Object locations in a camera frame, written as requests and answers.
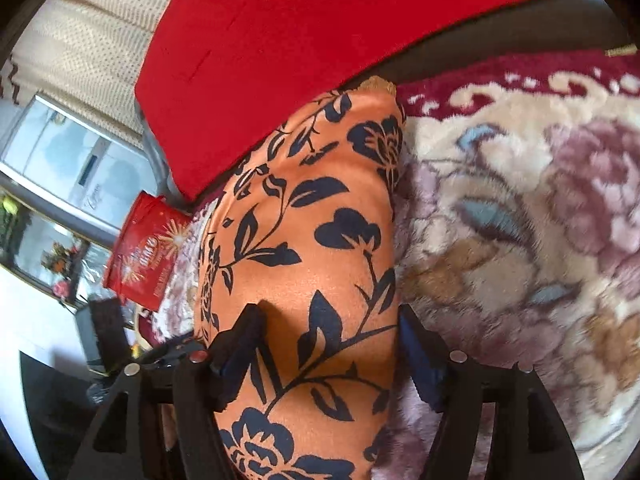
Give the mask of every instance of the fluffy blanket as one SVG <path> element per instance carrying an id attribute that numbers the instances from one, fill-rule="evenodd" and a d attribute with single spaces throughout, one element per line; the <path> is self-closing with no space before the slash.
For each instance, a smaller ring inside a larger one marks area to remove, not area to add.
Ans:
<path id="1" fill-rule="evenodd" d="M 640 438 L 639 76 L 637 56 L 574 52 L 399 88 L 402 299 L 452 349 L 533 364 L 587 480 L 613 478 Z M 155 316 L 161 340 L 191 327 L 206 216 Z M 486 408 L 473 478 L 490 450 Z M 400 370 L 374 479 L 418 478 L 438 422 Z"/>

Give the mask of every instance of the black device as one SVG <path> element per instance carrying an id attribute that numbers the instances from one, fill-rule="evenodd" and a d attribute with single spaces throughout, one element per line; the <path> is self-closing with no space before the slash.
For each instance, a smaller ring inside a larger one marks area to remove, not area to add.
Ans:
<path id="1" fill-rule="evenodd" d="M 68 480 L 237 480 L 212 412 L 238 396 L 265 317 L 248 304 L 209 349 L 181 338 L 127 365 L 98 410 Z M 449 352 L 408 305 L 399 311 L 404 356 L 420 398 L 442 420 L 420 480 L 468 478 L 482 404 L 496 413 L 486 480 L 581 480 L 577 455 L 532 367 L 478 364 Z M 159 405 L 175 408 L 182 467 L 164 451 Z"/>

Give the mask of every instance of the orange floral fabric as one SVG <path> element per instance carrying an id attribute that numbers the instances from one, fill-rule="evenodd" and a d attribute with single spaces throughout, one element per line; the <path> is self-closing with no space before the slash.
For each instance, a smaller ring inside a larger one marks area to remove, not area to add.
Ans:
<path id="1" fill-rule="evenodd" d="M 369 475 L 395 364 L 403 123 L 388 89 L 319 96 L 242 161 L 209 219 L 196 336 L 210 344 L 247 303 L 267 315 L 238 398 L 216 414 L 248 478 Z"/>

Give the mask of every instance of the gold firework design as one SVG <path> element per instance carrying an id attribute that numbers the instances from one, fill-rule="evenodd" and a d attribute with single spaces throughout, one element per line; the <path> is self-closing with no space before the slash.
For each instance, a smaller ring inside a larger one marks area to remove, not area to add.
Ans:
<path id="1" fill-rule="evenodd" d="M 158 240 L 166 251 L 164 257 L 170 260 L 177 256 L 178 250 L 187 239 L 188 226 L 186 224 L 177 224 L 174 219 L 169 220 L 164 225 L 164 235 L 159 236 Z"/>
<path id="2" fill-rule="evenodd" d="M 142 274 L 138 272 L 138 262 L 131 256 L 122 258 L 120 267 L 122 274 L 122 283 L 137 283 L 142 281 Z"/>

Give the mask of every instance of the red fabric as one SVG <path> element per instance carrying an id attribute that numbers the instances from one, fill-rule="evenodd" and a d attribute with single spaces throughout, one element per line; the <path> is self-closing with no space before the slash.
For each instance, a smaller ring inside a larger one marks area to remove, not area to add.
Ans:
<path id="1" fill-rule="evenodd" d="M 171 0 L 136 97 L 178 188 L 194 199 L 315 95 L 434 31 L 520 1 Z"/>

